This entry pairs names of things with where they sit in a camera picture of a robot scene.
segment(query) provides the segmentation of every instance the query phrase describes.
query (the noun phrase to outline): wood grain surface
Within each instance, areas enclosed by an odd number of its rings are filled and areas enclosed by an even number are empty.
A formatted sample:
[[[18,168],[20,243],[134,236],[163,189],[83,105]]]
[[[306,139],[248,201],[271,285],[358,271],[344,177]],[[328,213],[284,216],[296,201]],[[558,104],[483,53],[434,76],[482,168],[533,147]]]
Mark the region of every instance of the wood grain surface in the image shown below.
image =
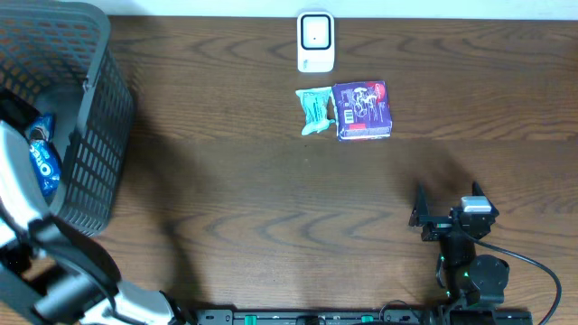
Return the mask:
[[[439,246],[407,226],[415,185],[445,212],[477,180],[501,212],[486,241],[557,272],[552,323],[577,322],[578,23],[338,20],[334,71],[309,75],[294,19],[111,20],[138,113],[98,242],[127,280],[191,306],[435,302]],[[391,138],[301,136],[296,89],[376,79]],[[504,306],[537,323],[554,282],[499,257]]]

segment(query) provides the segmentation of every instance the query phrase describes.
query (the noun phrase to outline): white wall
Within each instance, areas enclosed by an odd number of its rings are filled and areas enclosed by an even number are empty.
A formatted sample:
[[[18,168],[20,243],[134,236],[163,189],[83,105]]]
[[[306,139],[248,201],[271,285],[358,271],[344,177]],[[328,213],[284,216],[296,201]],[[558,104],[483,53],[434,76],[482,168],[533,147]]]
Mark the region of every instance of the white wall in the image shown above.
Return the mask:
[[[296,17],[325,9],[336,17],[578,20],[578,0],[65,0],[107,14]]]

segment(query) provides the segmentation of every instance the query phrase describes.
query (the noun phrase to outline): white device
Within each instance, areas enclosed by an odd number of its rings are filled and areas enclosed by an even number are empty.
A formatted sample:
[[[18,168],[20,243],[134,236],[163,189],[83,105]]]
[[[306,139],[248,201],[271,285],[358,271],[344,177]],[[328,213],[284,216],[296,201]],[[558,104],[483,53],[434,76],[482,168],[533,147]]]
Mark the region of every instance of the white device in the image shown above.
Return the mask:
[[[0,171],[0,209],[5,218],[0,218],[2,248],[16,239],[13,228],[25,233],[30,222],[50,214],[30,162],[30,146],[5,121],[0,121]]]
[[[335,23],[325,12],[302,13],[297,18],[297,69],[328,72],[335,62]]]

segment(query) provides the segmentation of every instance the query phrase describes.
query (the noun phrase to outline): blue snack package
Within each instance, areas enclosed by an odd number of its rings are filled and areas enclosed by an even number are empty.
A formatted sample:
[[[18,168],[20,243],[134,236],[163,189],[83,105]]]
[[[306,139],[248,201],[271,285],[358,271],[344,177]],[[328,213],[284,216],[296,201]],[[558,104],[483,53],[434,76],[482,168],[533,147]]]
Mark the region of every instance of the blue snack package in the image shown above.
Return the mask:
[[[48,197],[58,188],[61,181],[61,167],[57,154],[50,148],[48,142],[32,140],[30,143],[30,161],[38,179],[40,190]]]
[[[44,114],[34,120],[26,129],[28,140],[43,140],[50,142],[54,134],[54,115],[51,113]]]
[[[305,112],[305,127],[301,135],[310,135],[327,130],[335,120],[327,119],[327,104],[331,95],[331,87],[300,89],[295,94],[301,100]]]

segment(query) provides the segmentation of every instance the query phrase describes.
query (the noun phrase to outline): small box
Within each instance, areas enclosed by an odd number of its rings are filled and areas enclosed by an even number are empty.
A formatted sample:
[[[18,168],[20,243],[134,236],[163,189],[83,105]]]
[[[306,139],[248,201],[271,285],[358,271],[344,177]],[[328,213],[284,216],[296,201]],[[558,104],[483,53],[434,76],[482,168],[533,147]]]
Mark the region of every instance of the small box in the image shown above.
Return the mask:
[[[340,141],[389,137],[393,122],[385,81],[336,84],[333,105]]]

